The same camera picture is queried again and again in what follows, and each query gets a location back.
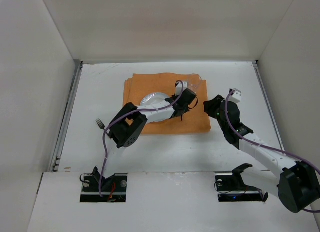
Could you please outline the clear plastic cup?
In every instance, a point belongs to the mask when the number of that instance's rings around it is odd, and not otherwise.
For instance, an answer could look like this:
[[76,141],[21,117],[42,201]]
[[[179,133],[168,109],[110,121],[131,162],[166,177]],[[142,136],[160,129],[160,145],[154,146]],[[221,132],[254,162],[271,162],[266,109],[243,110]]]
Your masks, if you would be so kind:
[[199,74],[192,73],[187,76],[186,81],[188,88],[196,93],[202,84],[202,77]]

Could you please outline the orange cloth placemat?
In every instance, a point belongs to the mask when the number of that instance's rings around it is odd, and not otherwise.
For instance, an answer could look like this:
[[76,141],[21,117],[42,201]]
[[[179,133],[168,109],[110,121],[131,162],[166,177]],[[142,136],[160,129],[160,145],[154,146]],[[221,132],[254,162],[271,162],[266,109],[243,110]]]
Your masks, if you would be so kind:
[[[134,74],[124,82],[123,104],[133,103],[138,106],[142,99],[150,93],[165,93],[168,96],[175,94],[177,80],[188,81],[187,74],[157,73]],[[179,135],[208,133],[211,130],[210,118],[204,112],[204,102],[208,100],[207,81],[202,80],[196,89],[198,105],[193,102],[192,110],[182,118],[173,118],[161,122],[147,124],[143,135]]]

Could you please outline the white bowl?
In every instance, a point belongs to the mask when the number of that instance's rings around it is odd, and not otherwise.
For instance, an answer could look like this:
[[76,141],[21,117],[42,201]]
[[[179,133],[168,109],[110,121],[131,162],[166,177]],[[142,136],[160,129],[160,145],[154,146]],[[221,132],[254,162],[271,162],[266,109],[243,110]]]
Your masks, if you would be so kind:
[[[139,109],[159,109],[168,106],[170,103],[168,101],[165,101],[165,99],[168,99],[169,96],[162,92],[154,92],[150,93],[147,96],[145,96],[140,106],[138,106]],[[153,122],[162,122],[164,120],[170,119],[174,110],[172,107],[168,107],[163,110],[158,111],[143,111],[142,114],[146,115],[147,117],[147,124],[153,123]]]

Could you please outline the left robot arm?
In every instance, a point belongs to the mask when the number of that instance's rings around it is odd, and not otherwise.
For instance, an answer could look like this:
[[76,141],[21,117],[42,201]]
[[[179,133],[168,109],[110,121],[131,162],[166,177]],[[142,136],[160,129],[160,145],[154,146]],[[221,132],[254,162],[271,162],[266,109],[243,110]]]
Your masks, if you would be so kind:
[[101,174],[97,179],[98,191],[102,193],[110,184],[110,180],[104,177],[109,159],[107,141],[116,149],[128,148],[138,140],[146,125],[176,122],[193,109],[192,104],[198,104],[198,97],[188,88],[182,89],[179,95],[151,105],[136,106],[131,102],[127,103],[104,129],[102,135],[105,155]]

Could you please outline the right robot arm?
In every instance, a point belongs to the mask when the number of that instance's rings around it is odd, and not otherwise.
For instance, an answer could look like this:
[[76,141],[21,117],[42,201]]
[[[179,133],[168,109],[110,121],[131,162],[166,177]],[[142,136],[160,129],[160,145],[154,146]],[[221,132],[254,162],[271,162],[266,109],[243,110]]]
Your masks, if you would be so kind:
[[292,213],[307,212],[307,207],[319,200],[320,170],[311,162],[268,146],[252,129],[240,120],[238,103],[242,93],[230,90],[226,98],[217,95],[205,101],[204,112],[217,120],[226,141],[261,163],[270,172],[261,175],[245,170],[250,164],[243,164],[233,170],[243,184],[265,190],[279,198],[286,209]]

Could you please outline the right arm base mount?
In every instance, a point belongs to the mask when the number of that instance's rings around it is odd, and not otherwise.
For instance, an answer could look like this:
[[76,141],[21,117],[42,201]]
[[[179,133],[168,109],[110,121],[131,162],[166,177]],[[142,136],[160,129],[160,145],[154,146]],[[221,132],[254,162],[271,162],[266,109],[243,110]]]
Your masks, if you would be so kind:
[[214,188],[220,203],[262,202],[265,203],[269,194],[254,186],[244,184],[239,175],[232,172],[215,174]]

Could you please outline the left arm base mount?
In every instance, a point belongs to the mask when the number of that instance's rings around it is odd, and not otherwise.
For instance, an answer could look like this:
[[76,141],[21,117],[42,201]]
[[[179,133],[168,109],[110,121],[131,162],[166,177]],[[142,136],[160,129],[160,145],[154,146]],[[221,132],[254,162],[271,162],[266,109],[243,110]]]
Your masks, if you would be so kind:
[[116,173],[102,180],[101,194],[99,181],[92,174],[81,174],[81,203],[125,203],[127,199],[128,174]]

